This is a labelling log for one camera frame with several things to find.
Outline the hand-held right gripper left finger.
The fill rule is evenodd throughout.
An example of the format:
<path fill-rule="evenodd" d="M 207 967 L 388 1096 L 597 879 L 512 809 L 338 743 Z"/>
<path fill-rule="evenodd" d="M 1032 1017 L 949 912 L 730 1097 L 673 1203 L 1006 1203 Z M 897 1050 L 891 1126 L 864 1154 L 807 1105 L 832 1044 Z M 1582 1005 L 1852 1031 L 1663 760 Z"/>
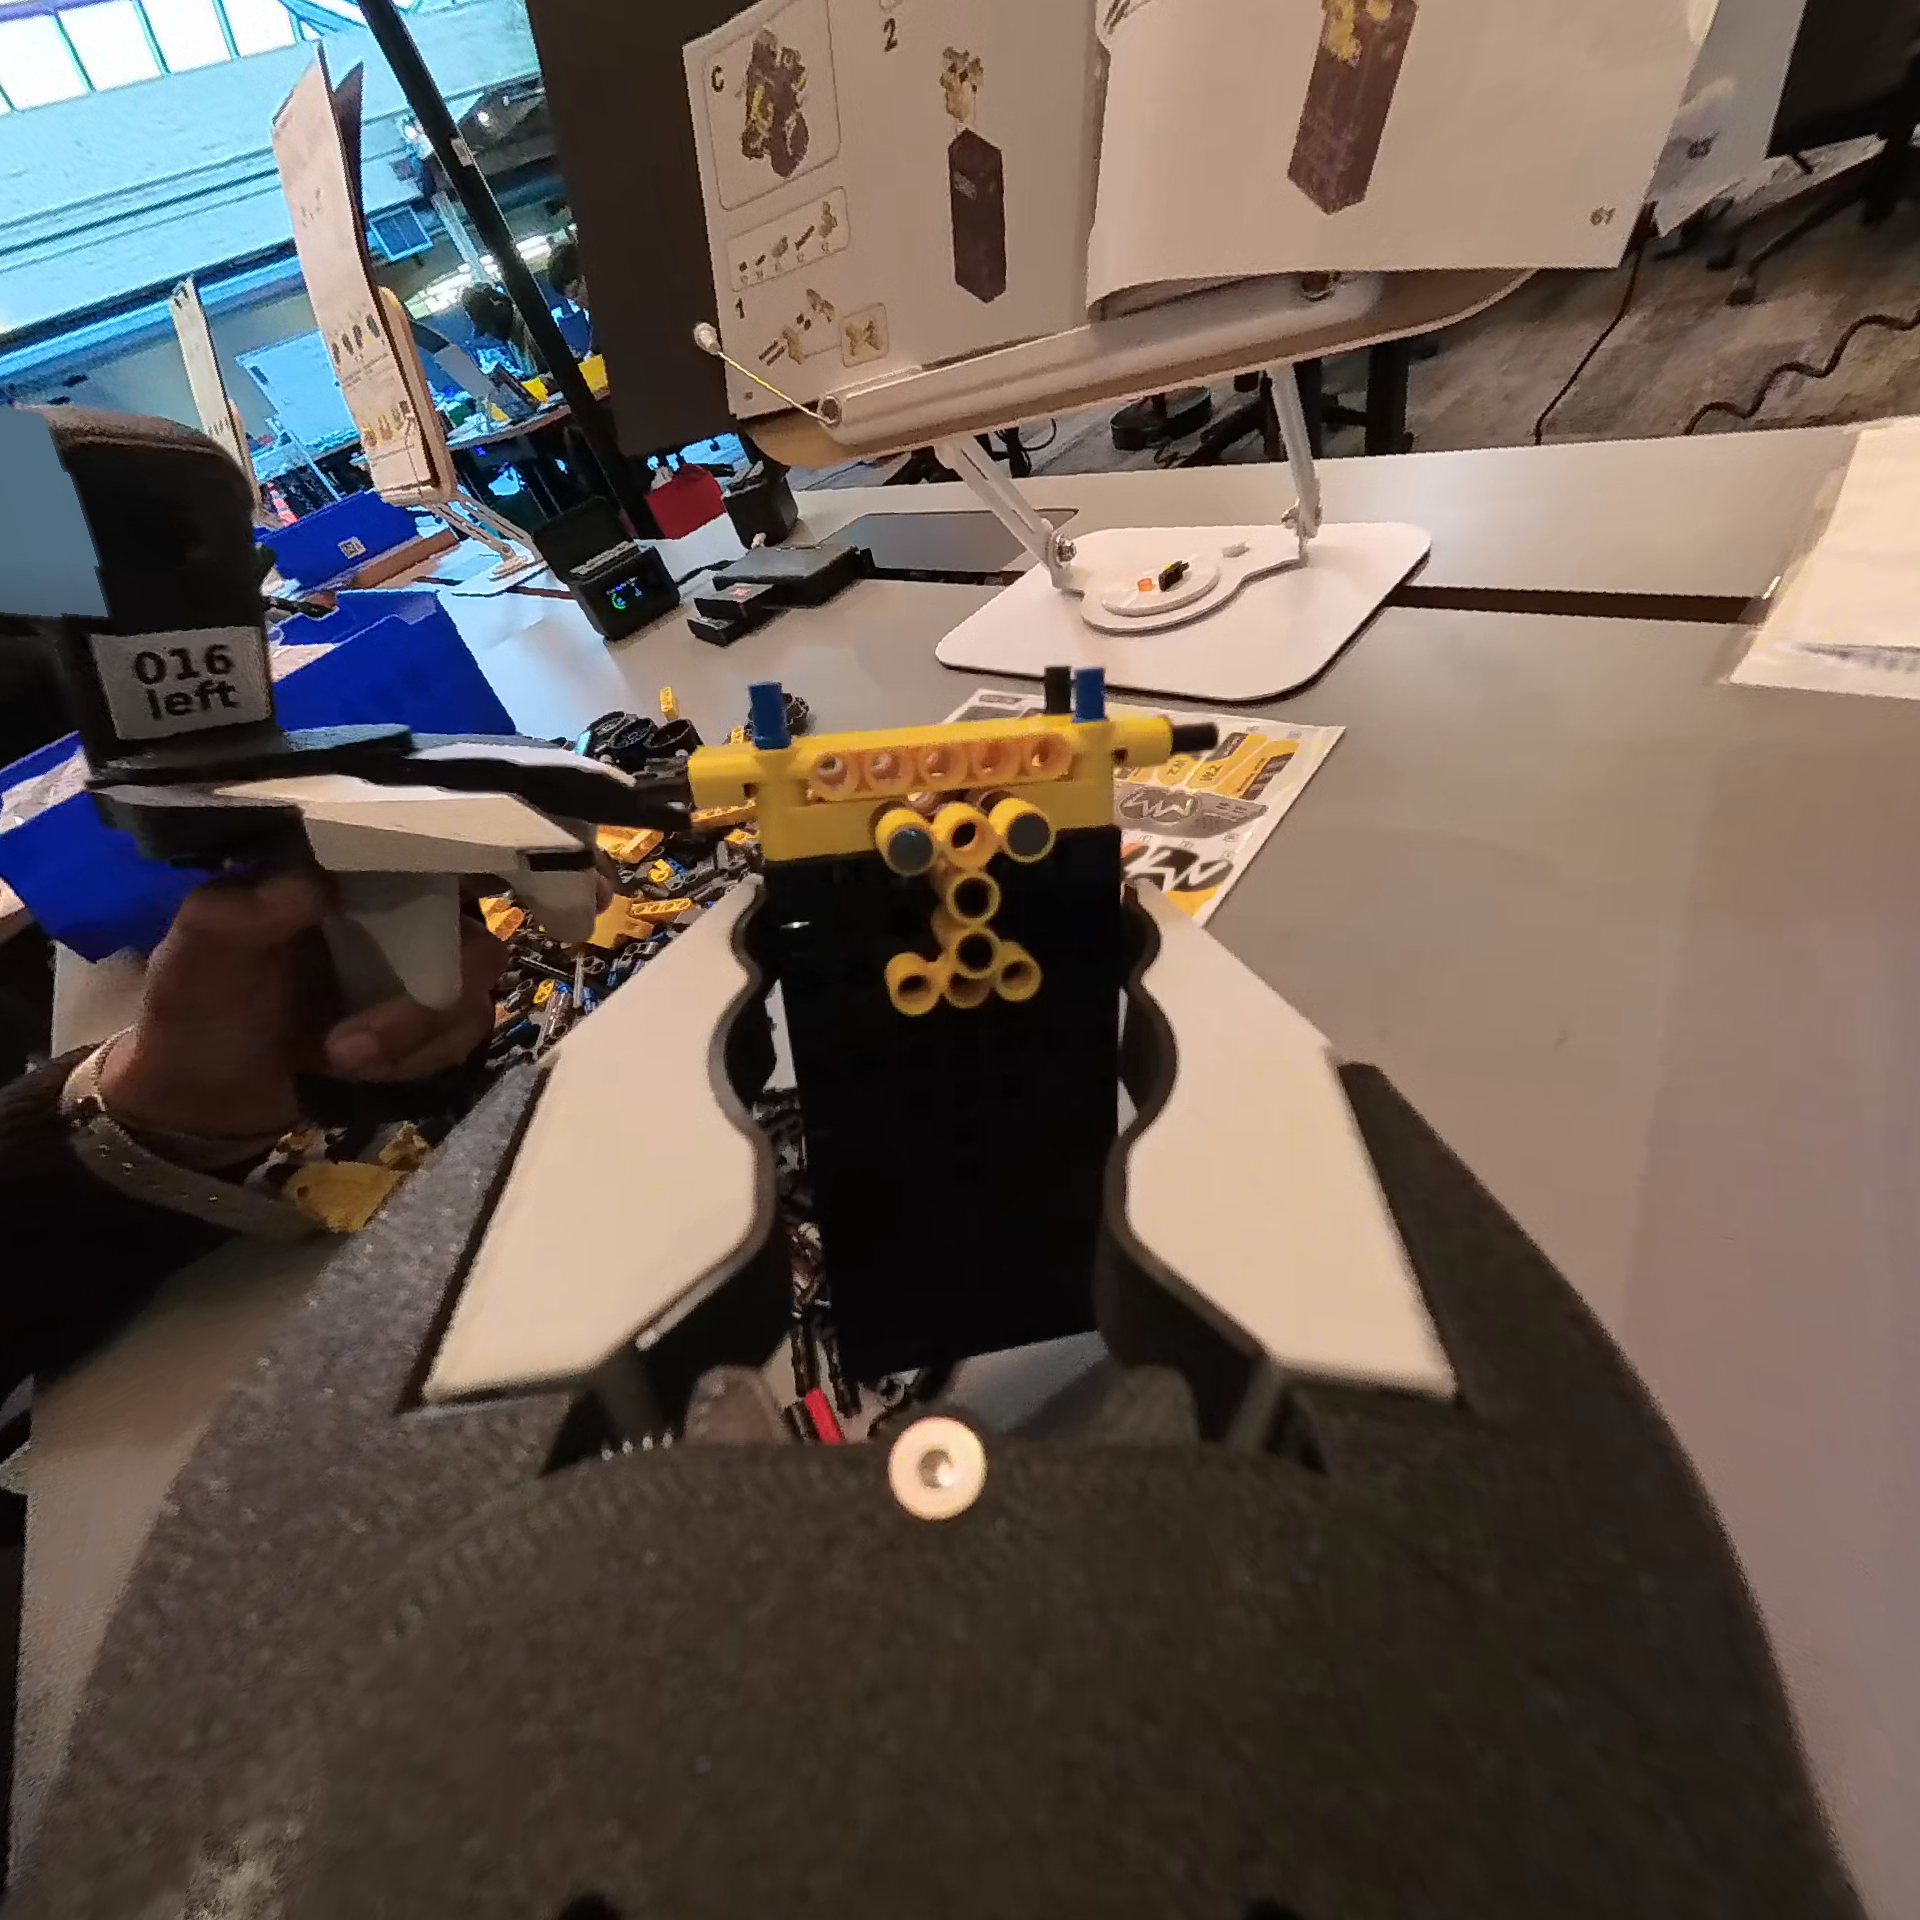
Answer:
<path fill-rule="evenodd" d="M 739 879 L 539 1067 L 420 1391 L 434 1408 L 562 1391 L 660 1448 L 714 1366 L 776 1349 L 765 908 Z"/>

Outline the grey wrist band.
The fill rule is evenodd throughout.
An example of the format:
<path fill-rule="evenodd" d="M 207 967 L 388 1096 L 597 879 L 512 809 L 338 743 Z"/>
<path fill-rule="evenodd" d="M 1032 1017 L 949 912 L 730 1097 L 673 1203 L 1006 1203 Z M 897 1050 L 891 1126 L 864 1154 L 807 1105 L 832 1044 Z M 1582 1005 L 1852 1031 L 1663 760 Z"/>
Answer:
<path fill-rule="evenodd" d="M 173 1134 L 173 1126 L 143 1134 L 143 1126 L 121 1126 L 121 1116 L 104 1096 L 106 1055 L 121 1044 L 133 1044 L 133 1031 L 93 1044 L 75 1067 L 66 1096 L 57 1096 L 66 1141 L 104 1189 L 117 1189 L 121 1203 L 143 1203 L 161 1217 L 207 1220 L 224 1235 L 276 1235 L 276 1243 L 330 1235 L 289 1191 L 250 1189 L 250 1181 L 224 1181 L 250 1154 L 276 1154 L 276 1134 L 261 1141 L 261 1134 Z"/>

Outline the person's left hand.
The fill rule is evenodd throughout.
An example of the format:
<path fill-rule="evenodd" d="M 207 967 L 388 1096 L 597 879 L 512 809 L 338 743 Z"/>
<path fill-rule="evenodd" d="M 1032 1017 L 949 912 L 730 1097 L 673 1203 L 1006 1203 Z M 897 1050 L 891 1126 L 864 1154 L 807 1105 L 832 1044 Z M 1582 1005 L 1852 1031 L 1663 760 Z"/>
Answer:
<path fill-rule="evenodd" d="M 512 947 L 462 912 L 462 997 L 338 1005 L 330 882 L 315 871 L 224 879 L 182 898 L 136 1018 L 104 1067 L 104 1105 L 151 1134 L 289 1134 L 304 1077 L 408 1083 L 470 1067 L 498 1031 Z"/>

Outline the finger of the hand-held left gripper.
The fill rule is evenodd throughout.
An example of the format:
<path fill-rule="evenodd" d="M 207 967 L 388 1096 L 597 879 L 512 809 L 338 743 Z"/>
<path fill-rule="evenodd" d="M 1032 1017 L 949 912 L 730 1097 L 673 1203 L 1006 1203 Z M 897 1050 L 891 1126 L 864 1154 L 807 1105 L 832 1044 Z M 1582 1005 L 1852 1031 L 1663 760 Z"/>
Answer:
<path fill-rule="evenodd" d="M 523 736 L 420 736 L 406 786 L 523 795 L 547 820 L 692 824 L 692 777 L 624 777 L 597 755 Z"/>
<path fill-rule="evenodd" d="M 330 879 L 593 871 L 593 845 L 503 790 L 304 777 L 295 811 Z"/>

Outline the black and yellow brick assembly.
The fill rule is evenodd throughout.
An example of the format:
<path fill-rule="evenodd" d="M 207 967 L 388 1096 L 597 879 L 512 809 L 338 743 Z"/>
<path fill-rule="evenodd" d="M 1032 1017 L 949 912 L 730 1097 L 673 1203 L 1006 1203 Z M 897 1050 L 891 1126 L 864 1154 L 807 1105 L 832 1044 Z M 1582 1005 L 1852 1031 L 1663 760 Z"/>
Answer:
<path fill-rule="evenodd" d="M 759 957 L 782 997 L 826 1327 L 846 1381 L 1093 1329 L 1119 1134 L 1116 777 L 1216 720 L 1116 710 L 1049 672 L 1038 710 L 800 736 L 782 682 L 692 755 L 759 809 Z"/>

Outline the open instruction booklet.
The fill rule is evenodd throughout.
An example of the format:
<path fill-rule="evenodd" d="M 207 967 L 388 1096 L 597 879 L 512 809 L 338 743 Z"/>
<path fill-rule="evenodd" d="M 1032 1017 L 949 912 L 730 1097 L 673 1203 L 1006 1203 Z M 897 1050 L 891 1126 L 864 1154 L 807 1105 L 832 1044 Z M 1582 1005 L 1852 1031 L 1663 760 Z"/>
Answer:
<path fill-rule="evenodd" d="M 682 47 L 730 408 L 1006 422 L 1605 268 L 1716 7 L 739 7 Z"/>

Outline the white book stand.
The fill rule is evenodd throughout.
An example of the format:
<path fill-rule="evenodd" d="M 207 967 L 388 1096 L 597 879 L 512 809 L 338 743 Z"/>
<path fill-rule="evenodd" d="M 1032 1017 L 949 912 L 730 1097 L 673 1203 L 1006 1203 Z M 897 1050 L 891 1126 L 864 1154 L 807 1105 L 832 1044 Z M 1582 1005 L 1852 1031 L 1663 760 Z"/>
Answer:
<path fill-rule="evenodd" d="M 822 403 L 800 403 L 768 366 L 733 362 L 719 323 L 692 323 L 692 348 L 776 396 L 776 422 L 811 422 L 811 437 L 843 454 L 937 447 L 945 471 L 955 471 L 1032 550 L 1032 575 L 937 651 L 945 672 L 1038 682 L 1070 660 L 1134 697 L 1272 705 L 1308 689 L 1430 556 L 1423 526 L 1325 526 L 1293 362 L 1407 348 L 1519 290 L 1524 268 L 1338 272 L 1325 297 L 1308 297 L 1308 272 L 1221 280 L 1032 348 L 858 372 Z M 975 454 L 1001 422 L 1155 396 L 1181 372 L 1272 381 L 1293 513 L 1258 513 L 1252 526 L 1062 530 Z"/>

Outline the person's left forearm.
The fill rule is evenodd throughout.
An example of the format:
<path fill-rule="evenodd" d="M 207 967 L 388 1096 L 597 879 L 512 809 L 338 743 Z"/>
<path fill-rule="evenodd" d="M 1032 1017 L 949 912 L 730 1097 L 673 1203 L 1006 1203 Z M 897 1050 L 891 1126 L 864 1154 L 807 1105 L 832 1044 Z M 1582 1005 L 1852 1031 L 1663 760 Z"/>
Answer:
<path fill-rule="evenodd" d="M 186 1217 L 161 1217 L 104 1189 L 57 1124 L 57 1096 L 87 1050 L 66 1050 L 8 1083 L 8 1167 L 0 1167 L 0 1371 L 8 1394 L 24 1381 L 75 1371 L 106 1329 L 121 1329 L 182 1263 L 276 1243 L 224 1235 Z"/>

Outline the yellow and grey sticker sheet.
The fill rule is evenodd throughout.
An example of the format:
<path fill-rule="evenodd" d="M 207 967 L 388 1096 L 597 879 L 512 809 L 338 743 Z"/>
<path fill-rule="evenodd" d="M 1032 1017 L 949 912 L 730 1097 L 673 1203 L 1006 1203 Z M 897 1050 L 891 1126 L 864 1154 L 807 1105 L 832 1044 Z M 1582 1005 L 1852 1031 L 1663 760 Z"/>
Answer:
<path fill-rule="evenodd" d="M 1205 748 L 1171 748 L 1166 760 L 1116 755 L 1116 795 L 1093 795 L 1093 760 L 1070 760 L 1049 786 L 983 786 L 970 790 L 975 811 L 1019 795 L 1038 809 L 1058 845 L 1019 862 L 1013 846 L 996 859 L 996 935 L 1013 940 L 1019 926 L 1062 924 L 1070 935 L 1107 926 L 1107 882 L 1151 882 L 1188 924 L 1205 924 L 1216 898 L 1252 871 L 1281 811 L 1325 773 L 1348 728 L 1272 728 L 1272 720 L 1181 720 L 1151 710 L 1166 736 L 1216 728 Z"/>

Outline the pile of brick parts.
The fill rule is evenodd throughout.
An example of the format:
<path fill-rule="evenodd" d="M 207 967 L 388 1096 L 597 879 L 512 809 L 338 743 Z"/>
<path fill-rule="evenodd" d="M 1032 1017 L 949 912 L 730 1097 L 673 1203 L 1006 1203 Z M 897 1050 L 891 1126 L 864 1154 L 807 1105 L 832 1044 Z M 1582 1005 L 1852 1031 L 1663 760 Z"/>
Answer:
<path fill-rule="evenodd" d="M 408 1077 L 408 1083 L 304 1077 L 304 1105 L 315 1124 L 357 1124 L 357 1126 L 379 1105 L 406 1124 L 425 1124 L 425 1116 L 453 1116 L 453 1097 L 476 1096 L 491 1069 L 517 1077 L 517 1096 L 536 1105 L 539 1067 L 612 993 L 624 993 L 673 935 L 692 935 L 697 912 L 719 908 L 739 879 L 765 879 L 748 809 L 714 809 L 714 811 L 692 809 L 692 824 L 597 824 L 597 898 L 604 908 L 597 908 L 597 926 L 586 940 L 556 940 L 517 908 L 512 882 L 462 882 L 462 912 L 476 912 L 512 947 L 512 967 L 498 975 L 491 1044 L 470 1067 L 453 1067 L 438 1077 Z M 826 1327 L 826 1263 L 822 1263 L 811 1181 L 807 1181 L 807 1141 L 800 1141 L 800 1096 L 790 1096 L 782 1055 L 759 1097 L 759 1124 L 776 1154 L 776 1261 L 782 1261 L 776 1356 L 790 1366 L 768 1394 L 807 1405 L 800 1432 L 826 1438 L 858 1418 L 858 1381 L 846 1381 L 846 1366 L 832 1349 L 832 1327 Z"/>

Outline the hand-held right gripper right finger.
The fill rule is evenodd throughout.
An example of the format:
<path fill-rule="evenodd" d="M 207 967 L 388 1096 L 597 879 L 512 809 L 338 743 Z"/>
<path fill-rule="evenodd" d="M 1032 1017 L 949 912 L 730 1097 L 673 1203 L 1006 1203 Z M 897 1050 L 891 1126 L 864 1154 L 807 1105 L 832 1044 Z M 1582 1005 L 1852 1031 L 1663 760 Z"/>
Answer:
<path fill-rule="evenodd" d="M 1181 1371 L 1216 1448 L 1267 1448 L 1293 1391 L 1462 1405 L 1329 1034 L 1151 882 L 1116 1044 L 1107 1349 Z"/>

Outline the distant booklet stand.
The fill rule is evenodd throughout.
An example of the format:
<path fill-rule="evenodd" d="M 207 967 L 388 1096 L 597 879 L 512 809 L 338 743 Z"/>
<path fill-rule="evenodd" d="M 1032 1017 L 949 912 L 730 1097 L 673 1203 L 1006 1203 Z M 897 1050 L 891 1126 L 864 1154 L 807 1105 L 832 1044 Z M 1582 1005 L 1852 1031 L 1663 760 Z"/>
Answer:
<path fill-rule="evenodd" d="M 207 429 L 207 437 L 234 454 L 234 471 L 261 488 L 261 477 L 250 477 L 250 437 L 247 437 L 247 414 L 235 414 L 235 403 L 234 403 L 234 381 L 224 381 L 224 362 L 214 362 L 214 341 L 207 341 L 207 306 L 205 306 L 195 272 L 173 280 L 168 306 L 173 306 L 173 341 L 182 341 L 182 366 L 186 366 L 186 396 L 195 396 L 205 429 Z"/>
<path fill-rule="evenodd" d="M 547 569 L 539 550 L 462 488 L 408 306 L 374 280 L 357 219 L 357 73 L 338 86 L 326 49 L 309 49 L 276 107 L 276 170 L 374 500 L 434 513 L 448 530 L 491 550 L 491 575 L 462 585 L 470 597 L 536 585 Z"/>

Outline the blue bin with plastic bags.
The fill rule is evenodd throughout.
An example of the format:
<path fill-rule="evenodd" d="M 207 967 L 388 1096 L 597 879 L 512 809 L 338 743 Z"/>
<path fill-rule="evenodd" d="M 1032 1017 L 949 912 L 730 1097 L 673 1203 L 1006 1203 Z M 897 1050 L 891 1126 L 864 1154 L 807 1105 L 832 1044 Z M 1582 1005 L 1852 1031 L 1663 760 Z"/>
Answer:
<path fill-rule="evenodd" d="M 398 720 L 420 736 L 517 736 L 434 589 L 348 589 L 338 615 L 289 617 L 278 657 L 278 728 Z M 182 898 L 207 879 L 136 859 L 136 845 L 104 820 L 104 809 L 87 795 L 76 736 L 18 755 L 0 790 L 0 879 L 27 908 L 27 924 L 87 967 L 117 947 L 161 947 Z"/>

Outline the black charger case with display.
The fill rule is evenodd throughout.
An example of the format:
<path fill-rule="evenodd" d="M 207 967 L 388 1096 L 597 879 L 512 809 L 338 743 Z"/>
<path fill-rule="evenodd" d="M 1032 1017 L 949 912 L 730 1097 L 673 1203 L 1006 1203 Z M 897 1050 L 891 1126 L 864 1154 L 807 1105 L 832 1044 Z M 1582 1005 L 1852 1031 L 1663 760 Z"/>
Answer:
<path fill-rule="evenodd" d="M 616 504 L 593 500 L 536 526 L 547 575 L 586 602 L 597 643 L 624 643 L 682 602 L 672 560 L 624 530 Z"/>

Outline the laminated paper sheet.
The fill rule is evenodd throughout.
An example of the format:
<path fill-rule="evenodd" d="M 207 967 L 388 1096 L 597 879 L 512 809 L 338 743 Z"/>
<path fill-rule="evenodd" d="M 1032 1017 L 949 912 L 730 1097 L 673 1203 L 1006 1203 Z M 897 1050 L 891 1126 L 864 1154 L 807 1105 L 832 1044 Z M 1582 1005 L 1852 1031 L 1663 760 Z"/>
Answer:
<path fill-rule="evenodd" d="M 1725 682 L 1920 697 L 1920 414 L 1856 429 Z"/>

